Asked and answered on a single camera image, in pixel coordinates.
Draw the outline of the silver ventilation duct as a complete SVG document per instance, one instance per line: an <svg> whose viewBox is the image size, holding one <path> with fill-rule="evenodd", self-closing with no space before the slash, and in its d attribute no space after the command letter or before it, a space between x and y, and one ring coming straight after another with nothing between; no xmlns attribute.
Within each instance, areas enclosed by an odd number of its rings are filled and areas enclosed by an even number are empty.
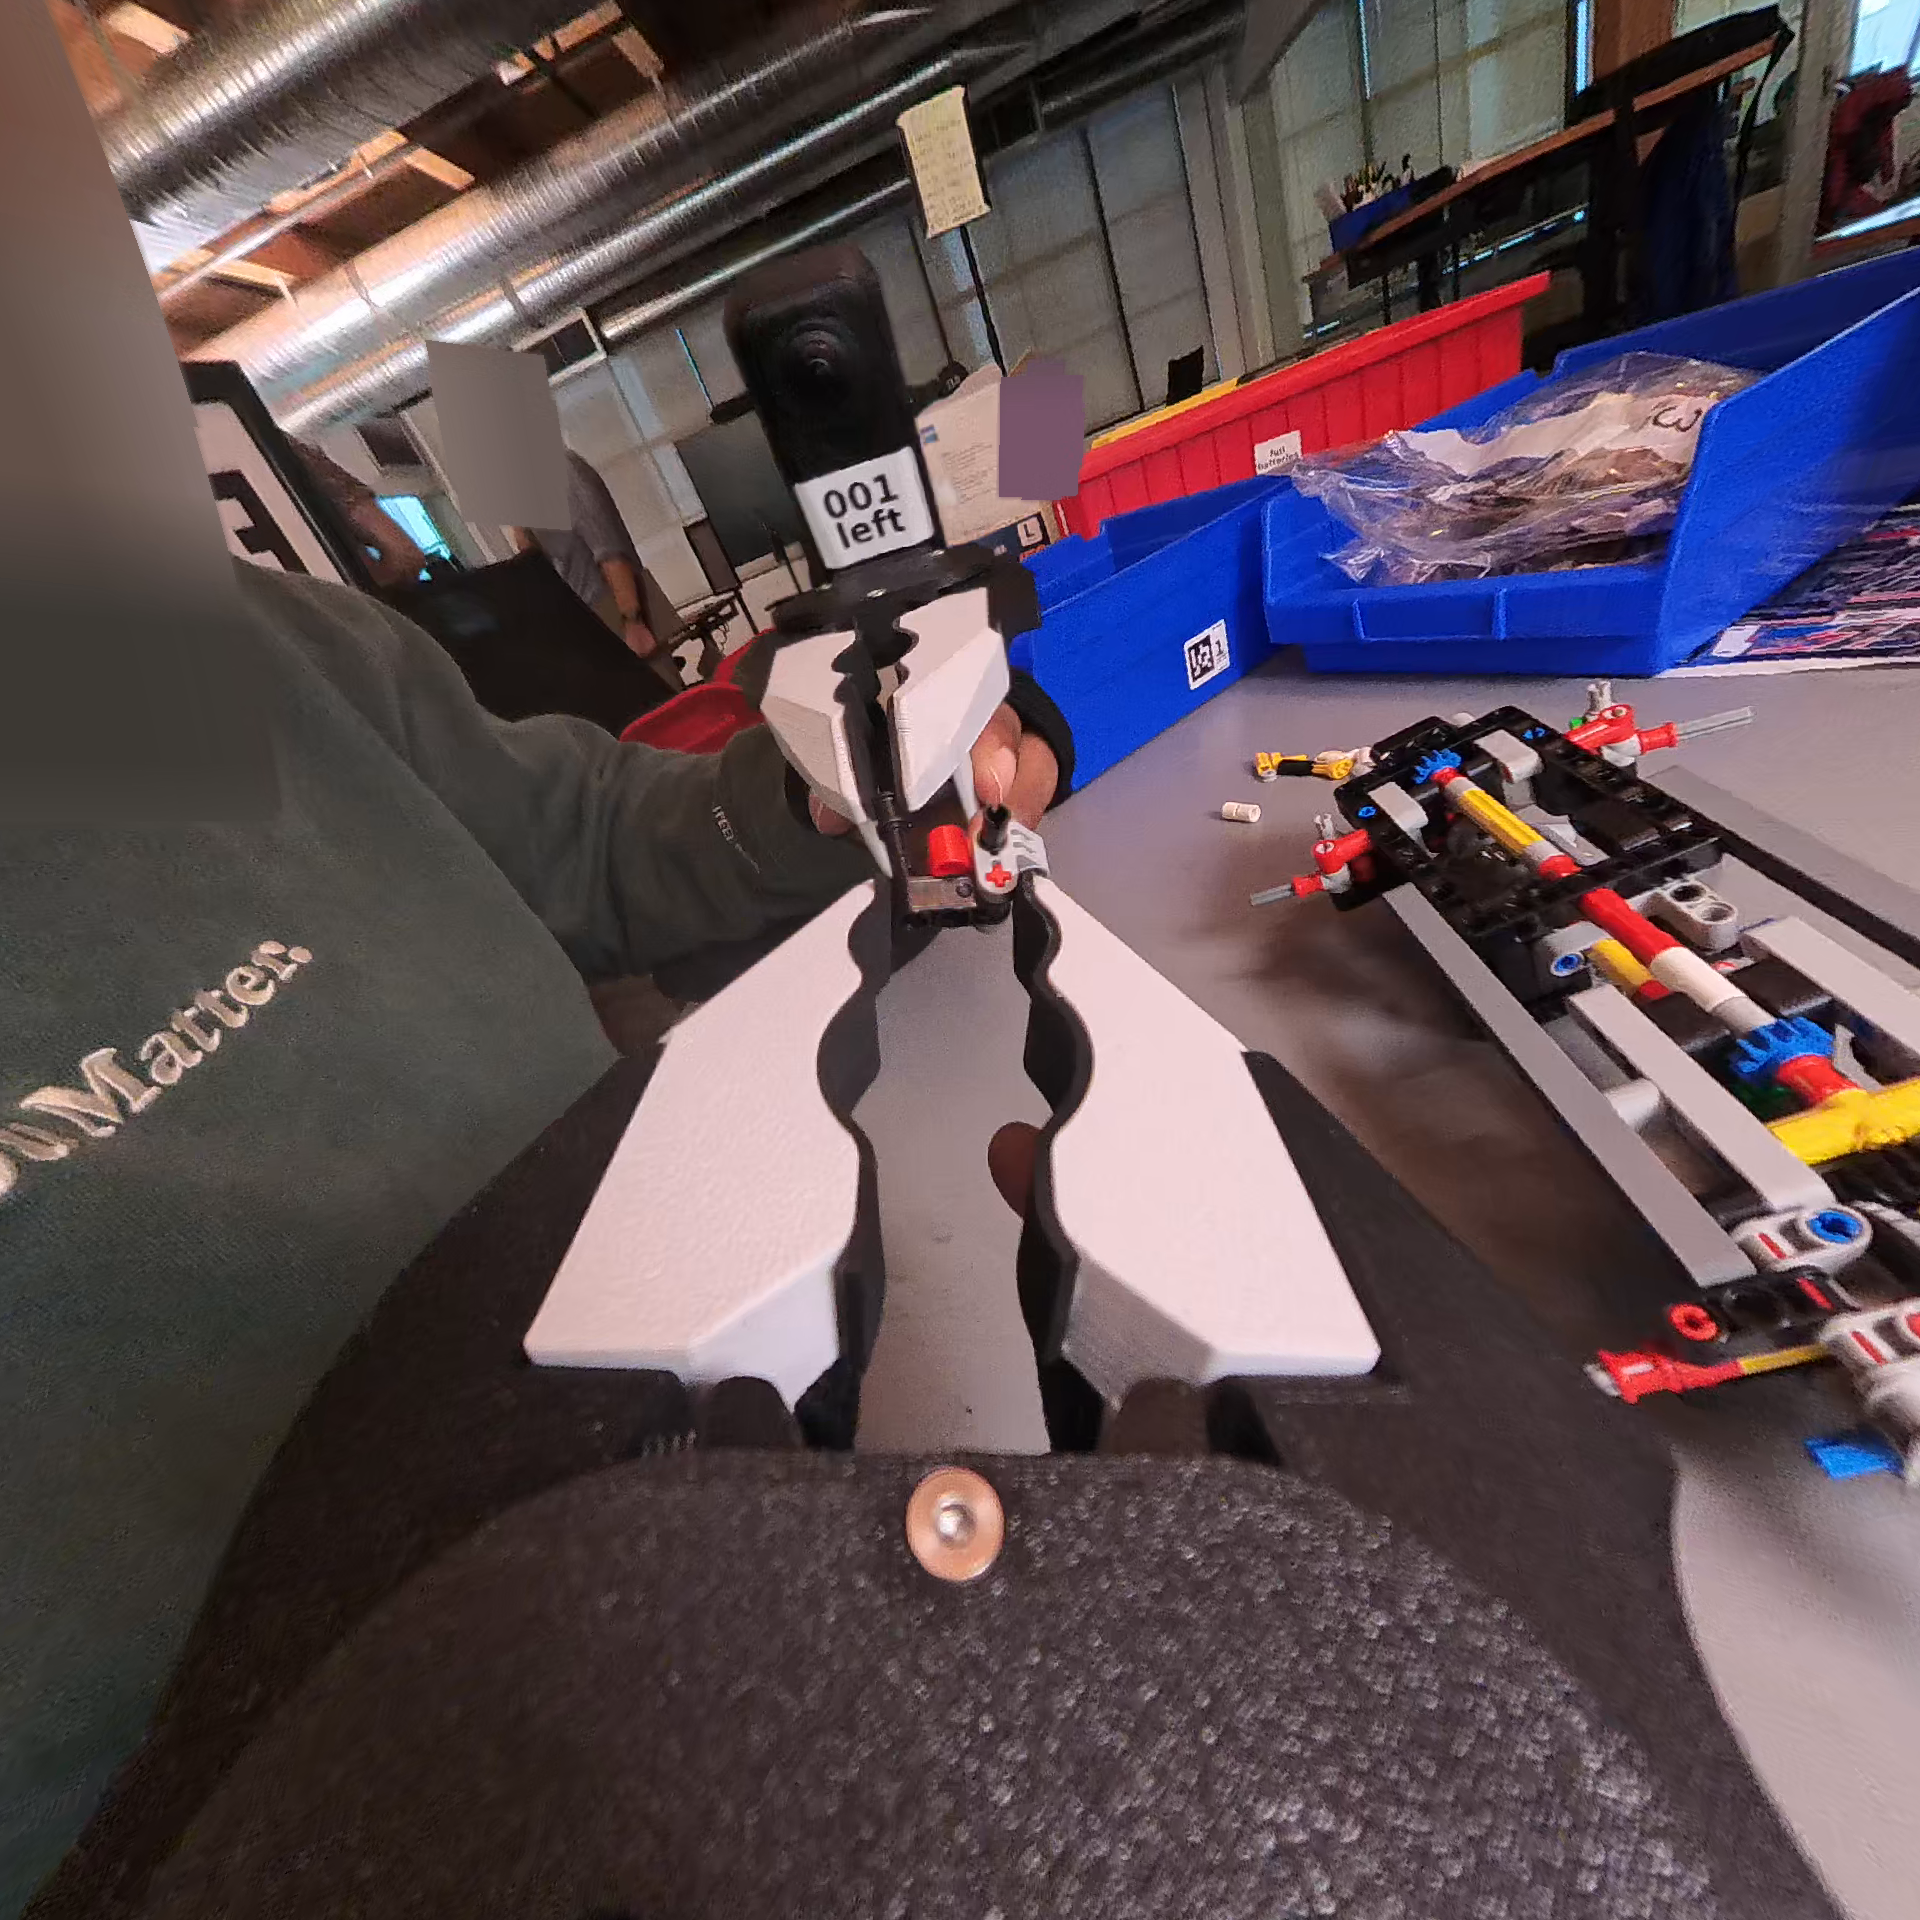
<svg viewBox="0 0 1920 1920"><path fill-rule="evenodd" d="M101 121L184 362L291 431L526 344L895 140L1193 5L260 5Z"/></svg>

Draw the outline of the colourful sticker sheet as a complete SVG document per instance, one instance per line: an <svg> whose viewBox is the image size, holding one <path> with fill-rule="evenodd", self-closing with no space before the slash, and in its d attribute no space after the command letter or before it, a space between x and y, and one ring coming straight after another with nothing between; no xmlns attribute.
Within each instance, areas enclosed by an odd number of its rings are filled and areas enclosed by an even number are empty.
<svg viewBox="0 0 1920 1920"><path fill-rule="evenodd" d="M1918 660L1918 500L1885 511L1855 540L1686 660L1709 674Z"/></svg>

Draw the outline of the person's left forearm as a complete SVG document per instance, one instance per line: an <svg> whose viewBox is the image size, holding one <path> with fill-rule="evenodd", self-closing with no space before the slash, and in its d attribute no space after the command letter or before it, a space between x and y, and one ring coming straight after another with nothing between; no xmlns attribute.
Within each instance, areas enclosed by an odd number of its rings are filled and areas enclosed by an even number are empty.
<svg viewBox="0 0 1920 1920"><path fill-rule="evenodd" d="M817 828L768 727L683 754L462 703L411 756L584 973L751 943L876 878L852 831Z"/></svg>

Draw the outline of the lego car chassis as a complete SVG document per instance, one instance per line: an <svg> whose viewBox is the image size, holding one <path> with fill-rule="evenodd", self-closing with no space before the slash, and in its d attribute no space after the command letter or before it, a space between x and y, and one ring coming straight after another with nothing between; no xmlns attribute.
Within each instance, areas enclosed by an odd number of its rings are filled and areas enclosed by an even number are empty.
<svg viewBox="0 0 1920 1920"><path fill-rule="evenodd" d="M1915 906L1651 756L1593 681L1569 727L1499 706L1350 749L1309 866L1254 904L1388 904L1637 1212L1664 1302L1589 1376L1621 1402L1815 1374L1855 1405L1832 1480L1918 1480Z"/></svg>

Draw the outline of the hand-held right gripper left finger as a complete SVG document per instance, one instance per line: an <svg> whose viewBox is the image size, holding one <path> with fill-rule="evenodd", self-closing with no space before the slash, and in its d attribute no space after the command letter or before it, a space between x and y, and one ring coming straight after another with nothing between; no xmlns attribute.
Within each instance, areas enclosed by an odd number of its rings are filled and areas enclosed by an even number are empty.
<svg viewBox="0 0 1920 1920"><path fill-rule="evenodd" d="M884 1290L856 1102L892 962L888 892L864 880L671 1028L528 1361L757 1381L800 1418L856 1417Z"/></svg>

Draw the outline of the person's left hand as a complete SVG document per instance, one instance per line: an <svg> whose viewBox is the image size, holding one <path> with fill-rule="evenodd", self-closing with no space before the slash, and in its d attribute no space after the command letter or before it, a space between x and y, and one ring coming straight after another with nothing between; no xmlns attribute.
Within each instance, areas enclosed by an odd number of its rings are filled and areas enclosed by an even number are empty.
<svg viewBox="0 0 1920 1920"><path fill-rule="evenodd" d="M1040 828L1059 783L1059 758L1011 703L993 710L973 742L968 766L977 801L972 824L980 824L987 808L1006 808L1021 828Z"/></svg>

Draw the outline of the red storage bin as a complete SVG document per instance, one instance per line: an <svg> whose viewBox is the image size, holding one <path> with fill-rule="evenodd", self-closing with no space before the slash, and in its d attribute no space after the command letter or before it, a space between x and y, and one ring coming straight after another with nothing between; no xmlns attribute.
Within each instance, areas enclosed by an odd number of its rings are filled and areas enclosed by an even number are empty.
<svg viewBox="0 0 1920 1920"><path fill-rule="evenodd" d="M1525 305L1547 287L1547 271L1512 278L1119 423L1091 440L1055 513L1092 536L1117 511L1272 472L1279 440L1317 452L1440 415L1520 372Z"/></svg>

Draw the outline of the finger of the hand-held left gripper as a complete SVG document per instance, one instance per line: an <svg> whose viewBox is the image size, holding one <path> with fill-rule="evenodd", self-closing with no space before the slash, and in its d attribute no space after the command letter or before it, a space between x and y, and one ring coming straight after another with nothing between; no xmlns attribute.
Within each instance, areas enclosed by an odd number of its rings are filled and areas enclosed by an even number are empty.
<svg viewBox="0 0 1920 1920"><path fill-rule="evenodd" d="M908 646L895 682L895 792L905 816L953 785L976 807L972 752L1011 688L987 589L941 594L900 612Z"/></svg>
<svg viewBox="0 0 1920 1920"><path fill-rule="evenodd" d="M883 878L894 857L877 822L873 719L877 671L852 629L776 633L769 639L758 710L783 758L835 821L852 829Z"/></svg>

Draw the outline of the hanging paper note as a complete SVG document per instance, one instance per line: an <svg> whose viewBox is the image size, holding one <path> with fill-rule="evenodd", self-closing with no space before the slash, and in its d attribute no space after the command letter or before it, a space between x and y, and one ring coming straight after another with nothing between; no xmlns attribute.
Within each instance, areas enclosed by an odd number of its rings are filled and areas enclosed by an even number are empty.
<svg viewBox="0 0 1920 1920"><path fill-rule="evenodd" d="M961 85L900 110L895 127L927 238L960 233L992 209Z"/></svg>

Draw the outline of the small red grey lego assembly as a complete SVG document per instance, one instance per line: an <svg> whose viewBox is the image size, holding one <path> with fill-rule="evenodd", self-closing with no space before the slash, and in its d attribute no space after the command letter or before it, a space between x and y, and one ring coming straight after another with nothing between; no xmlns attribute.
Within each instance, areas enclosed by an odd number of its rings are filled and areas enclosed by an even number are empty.
<svg viewBox="0 0 1920 1920"><path fill-rule="evenodd" d="M910 874L972 878L977 913L1011 904L1017 886L1048 872L1038 829L1021 828L1006 808L990 807L980 824L941 817L924 829Z"/></svg>

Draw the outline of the plastic bag of lego parts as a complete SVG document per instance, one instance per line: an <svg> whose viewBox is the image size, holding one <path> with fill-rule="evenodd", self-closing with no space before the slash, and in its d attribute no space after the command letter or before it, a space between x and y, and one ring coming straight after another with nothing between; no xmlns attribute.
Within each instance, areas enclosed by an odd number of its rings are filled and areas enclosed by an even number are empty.
<svg viewBox="0 0 1920 1920"><path fill-rule="evenodd" d="M1342 528L1328 560L1357 584L1640 560L1676 522L1702 421L1758 381L1748 368L1624 351L1471 430L1397 430L1300 462L1292 484Z"/></svg>

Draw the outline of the black desk with wooden top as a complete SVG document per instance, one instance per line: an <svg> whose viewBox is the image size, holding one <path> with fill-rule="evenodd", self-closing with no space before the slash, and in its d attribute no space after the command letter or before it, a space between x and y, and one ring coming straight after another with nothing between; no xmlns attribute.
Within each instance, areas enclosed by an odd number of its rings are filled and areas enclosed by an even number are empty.
<svg viewBox="0 0 1920 1920"><path fill-rule="evenodd" d="M1573 342L1645 320L1656 206L1684 200L1688 173L1718 178L1708 223L1731 230L1759 98L1791 44L1773 5L1681 31L1573 93L1561 129L1412 185L1328 268L1383 324L1453 304L1477 271L1569 276Z"/></svg>

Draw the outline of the black white marker board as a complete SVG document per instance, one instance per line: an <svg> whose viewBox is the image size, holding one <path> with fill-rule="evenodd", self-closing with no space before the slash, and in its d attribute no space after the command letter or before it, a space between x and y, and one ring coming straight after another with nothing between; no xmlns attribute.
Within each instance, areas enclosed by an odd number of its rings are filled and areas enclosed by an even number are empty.
<svg viewBox="0 0 1920 1920"><path fill-rule="evenodd" d="M368 589L351 528L240 365L182 360L198 449L235 558Z"/></svg>

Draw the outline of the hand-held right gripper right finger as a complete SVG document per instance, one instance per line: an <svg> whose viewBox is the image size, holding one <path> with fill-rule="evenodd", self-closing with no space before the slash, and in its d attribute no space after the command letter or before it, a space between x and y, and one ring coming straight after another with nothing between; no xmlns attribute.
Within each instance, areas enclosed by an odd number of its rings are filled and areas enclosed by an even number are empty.
<svg viewBox="0 0 1920 1920"><path fill-rule="evenodd" d="M1046 1417L1155 1383L1369 1376L1380 1344L1264 1096L1271 1062L1038 872L1015 972L1046 1102L1017 1260Z"/></svg>

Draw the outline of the person's green sweatshirt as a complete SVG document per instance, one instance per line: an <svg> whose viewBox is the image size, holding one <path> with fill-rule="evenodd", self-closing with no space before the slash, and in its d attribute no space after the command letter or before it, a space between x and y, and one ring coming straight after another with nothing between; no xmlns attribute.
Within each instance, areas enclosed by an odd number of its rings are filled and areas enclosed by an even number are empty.
<svg viewBox="0 0 1920 1920"><path fill-rule="evenodd" d="M609 1056L414 766L480 709L443 654L232 575L277 805L4 829L4 1916L151 1726L329 1357Z"/></svg>

